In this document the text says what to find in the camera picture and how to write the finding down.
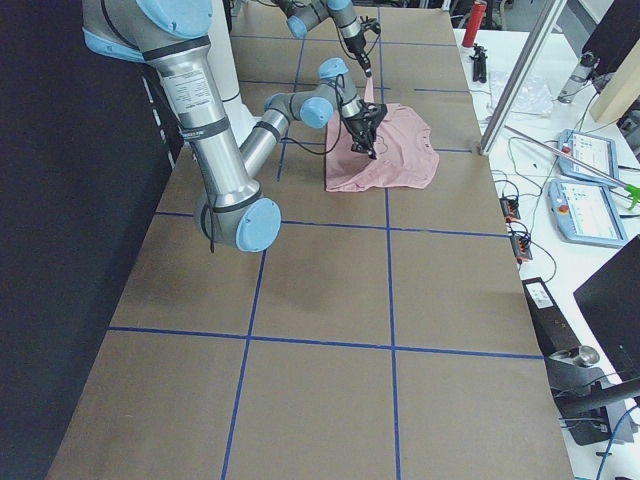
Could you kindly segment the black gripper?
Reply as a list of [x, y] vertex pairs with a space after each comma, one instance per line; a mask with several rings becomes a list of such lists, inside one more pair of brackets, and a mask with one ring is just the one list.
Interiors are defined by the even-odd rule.
[[354, 56], [363, 71], [371, 70], [371, 62], [366, 53], [366, 40], [363, 34], [345, 38], [347, 50]]
[[375, 151], [375, 141], [377, 138], [377, 128], [370, 125], [364, 118], [366, 102], [355, 103], [355, 112], [345, 115], [341, 114], [343, 123], [350, 133], [353, 148], [363, 148], [369, 159], [376, 160], [377, 153]]

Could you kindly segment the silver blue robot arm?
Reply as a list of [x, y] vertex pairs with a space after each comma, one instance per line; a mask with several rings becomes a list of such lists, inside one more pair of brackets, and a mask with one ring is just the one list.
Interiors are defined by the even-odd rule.
[[316, 0], [307, 3], [282, 0], [272, 1], [272, 4], [284, 13], [287, 26], [296, 39], [304, 39], [312, 29], [330, 19], [348, 57], [359, 64], [367, 78], [372, 76], [365, 35], [368, 31], [376, 35], [381, 33], [376, 18], [359, 16], [349, 0]]
[[237, 141], [222, 77], [235, 71], [230, 48], [211, 52], [214, 19], [224, 19], [211, 1], [85, 1], [83, 33], [100, 55], [146, 64], [159, 74], [183, 139], [191, 146], [204, 184], [196, 218], [211, 244], [243, 252], [266, 250], [281, 225], [279, 206], [262, 194], [255, 175], [294, 121], [315, 129], [337, 116], [352, 137], [354, 152], [375, 158], [377, 128], [387, 114], [360, 97], [341, 58], [324, 61], [312, 91], [276, 94], [246, 139]]

